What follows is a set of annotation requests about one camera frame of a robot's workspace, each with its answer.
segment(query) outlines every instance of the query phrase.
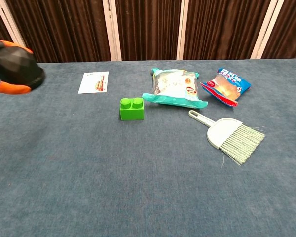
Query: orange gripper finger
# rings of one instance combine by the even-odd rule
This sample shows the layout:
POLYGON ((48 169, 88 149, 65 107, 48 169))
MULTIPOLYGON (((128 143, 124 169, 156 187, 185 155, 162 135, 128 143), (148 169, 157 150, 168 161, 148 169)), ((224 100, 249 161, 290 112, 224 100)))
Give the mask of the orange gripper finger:
POLYGON ((17 95, 26 94, 31 91, 31 88, 26 85, 13 85, 4 81, 0 81, 0 93, 17 95))
POLYGON ((22 48, 22 49, 26 50, 30 54, 33 54, 33 51, 31 51, 30 49, 22 47, 22 46, 20 46, 20 45, 18 45, 16 43, 6 41, 6 40, 0 40, 0 42, 3 43, 5 47, 19 47, 19 48, 22 48))

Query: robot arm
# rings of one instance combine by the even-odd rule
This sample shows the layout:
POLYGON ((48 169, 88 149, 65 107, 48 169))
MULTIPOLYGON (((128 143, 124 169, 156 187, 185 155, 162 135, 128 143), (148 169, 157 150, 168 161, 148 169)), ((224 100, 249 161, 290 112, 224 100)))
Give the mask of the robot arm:
POLYGON ((42 85, 45 73, 30 49, 0 40, 0 93, 25 94, 42 85))

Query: teal snack bag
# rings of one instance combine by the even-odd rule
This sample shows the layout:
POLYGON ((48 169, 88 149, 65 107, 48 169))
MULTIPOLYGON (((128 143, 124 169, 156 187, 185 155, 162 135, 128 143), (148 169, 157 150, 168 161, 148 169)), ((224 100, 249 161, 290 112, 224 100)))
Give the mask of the teal snack bag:
POLYGON ((201 83, 203 89, 224 104, 230 107, 237 106, 236 100, 250 88, 251 84, 227 69, 219 68, 217 72, 214 79, 201 83))
POLYGON ((198 73, 179 69, 152 69, 153 94, 144 93, 142 97, 150 102, 166 105, 202 109, 207 101, 198 98, 198 73))

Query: brush bristles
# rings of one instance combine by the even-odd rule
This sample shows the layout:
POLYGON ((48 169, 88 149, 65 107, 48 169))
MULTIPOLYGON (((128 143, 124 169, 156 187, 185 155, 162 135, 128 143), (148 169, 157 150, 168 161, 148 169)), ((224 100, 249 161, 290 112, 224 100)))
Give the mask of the brush bristles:
POLYGON ((265 135, 245 125, 240 125, 221 145, 220 149, 238 165, 243 164, 263 140, 265 135))

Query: plastic bag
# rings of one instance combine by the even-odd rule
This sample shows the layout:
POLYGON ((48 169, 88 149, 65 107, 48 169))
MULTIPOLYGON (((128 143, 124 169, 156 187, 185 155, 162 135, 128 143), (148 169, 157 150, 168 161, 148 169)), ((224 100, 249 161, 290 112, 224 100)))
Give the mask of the plastic bag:
POLYGON ((207 106, 206 101, 198 98, 198 73, 178 69, 160 70, 153 68, 153 94, 144 93, 147 101, 202 109, 207 106))
POLYGON ((245 79, 224 68, 218 69, 216 77, 206 83, 201 83, 204 90, 228 106, 237 106, 236 101, 251 84, 245 79))

